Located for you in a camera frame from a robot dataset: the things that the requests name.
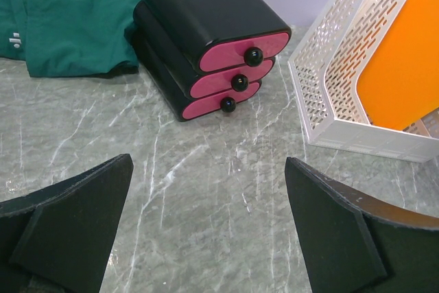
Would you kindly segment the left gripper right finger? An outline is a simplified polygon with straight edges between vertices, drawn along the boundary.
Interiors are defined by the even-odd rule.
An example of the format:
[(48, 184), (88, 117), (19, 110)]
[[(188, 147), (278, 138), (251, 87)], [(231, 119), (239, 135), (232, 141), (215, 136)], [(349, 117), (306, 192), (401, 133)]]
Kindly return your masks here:
[(333, 180), (297, 158), (285, 180), (313, 292), (437, 292), (438, 219)]

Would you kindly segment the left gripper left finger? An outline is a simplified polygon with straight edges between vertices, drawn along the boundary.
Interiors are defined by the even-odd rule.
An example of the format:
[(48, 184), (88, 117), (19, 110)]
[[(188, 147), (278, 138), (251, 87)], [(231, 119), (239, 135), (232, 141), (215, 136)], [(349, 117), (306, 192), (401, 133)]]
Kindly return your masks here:
[(133, 173), (120, 154), (77, 176), (1, 202), (1, 291), (39, 278), (64, 292), (98, 292)]

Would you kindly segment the orange folder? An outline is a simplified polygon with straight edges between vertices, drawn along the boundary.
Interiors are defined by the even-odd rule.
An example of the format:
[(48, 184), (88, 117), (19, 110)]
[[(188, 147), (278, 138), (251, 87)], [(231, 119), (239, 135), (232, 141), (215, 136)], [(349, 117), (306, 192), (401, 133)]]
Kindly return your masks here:
[(375, 126), (403, 130), (438, 108), (438, 0), (407, 0), (359, 77)]

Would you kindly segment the pink bottom drawer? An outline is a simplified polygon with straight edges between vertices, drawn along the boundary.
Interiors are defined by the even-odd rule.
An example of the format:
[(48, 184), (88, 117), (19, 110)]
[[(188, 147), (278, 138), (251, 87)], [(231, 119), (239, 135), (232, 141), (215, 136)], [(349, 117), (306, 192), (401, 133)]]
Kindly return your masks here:
[(260, 87), (261, 81), (257, 80), (256, 82), (251, 82), (248, 89), (243, 92), (236, 92), (230, 89), (201, 99), (196, 99), (183, 108), (181, 113), (182, 120), (191, 120), (223, 109), (222, 103), (225, 104), (225, 102), (222, 101), (223, 99), (229, 101), (231, 105), (237, 105), (251, 98)]

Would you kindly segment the pink drawer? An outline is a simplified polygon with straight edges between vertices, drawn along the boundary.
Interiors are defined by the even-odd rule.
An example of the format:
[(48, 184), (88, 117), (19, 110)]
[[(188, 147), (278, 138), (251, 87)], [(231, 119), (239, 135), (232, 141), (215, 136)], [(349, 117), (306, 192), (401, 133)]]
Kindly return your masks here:
[(199, 68), (211, 72), (242, 65), (245, 63), (244, 54), (251, 47), (260, 49), (263, 58), (270, 58), (286, 46), (289, 37), (287, 32), (279, 32), (214, 45), (202, 55)]
[(231, 105), (237, 105), (251, 98), (260, 87), (261, 81), (257, 80), (256, 82), (251, 82), (248, 89), (243, 92), (236, 92), (230, 89), (201, 99), (196, 99), (183, 108), (181, 113), (182, 120), (191, 120), (223, 109), (222, 103), (225, 104), (225, 102), (222, 101), (223, 99), (229, 101)]
[(203, 75), (189, 89), (189, 97), (198, 99), (232, 89), (232, 80), (236, 75), (245, 76), (249, 82), (260, 80), (269, 73), (275, 62), (275, 58), (268, 58), (258, 67), (241, 65), (231, 69)]

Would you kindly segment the pink top drawer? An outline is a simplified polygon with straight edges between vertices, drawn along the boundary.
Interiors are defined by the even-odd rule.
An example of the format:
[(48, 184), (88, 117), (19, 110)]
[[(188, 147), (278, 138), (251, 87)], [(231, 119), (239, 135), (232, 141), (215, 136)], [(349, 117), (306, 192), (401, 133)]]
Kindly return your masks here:
[(260, 49), (263, 58), (270, 58), (286, 46), (289, 37), (287, 32), (279, 32), (214, 45), (202, 55), (199, 68), (211, 72), (242, 65), (245, 63), (244, 54), (251, 47)]

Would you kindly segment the black drawer organizer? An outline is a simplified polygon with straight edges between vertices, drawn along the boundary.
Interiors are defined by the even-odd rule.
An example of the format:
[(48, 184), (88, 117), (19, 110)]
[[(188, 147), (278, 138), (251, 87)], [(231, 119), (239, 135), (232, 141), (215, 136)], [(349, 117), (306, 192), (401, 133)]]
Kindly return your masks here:
[[(175, 116), (182, 120), (185, 106), (196, 100), (189, 89), (203, 75), (202, 55), (212, 46), (234, 40), (292, 32), (264, 0), (140, 0), (133, 12), (136, 25), (131, 43), (139, 62), (149, 71)], [(244, 64), (258, 67), (268, 58), (256, 47), (244, 54)], [(243, 75), (232, 80), (232, 90), (246, 91), (251, 82)], [(222, 100), (225, 113), (237, 105)]]

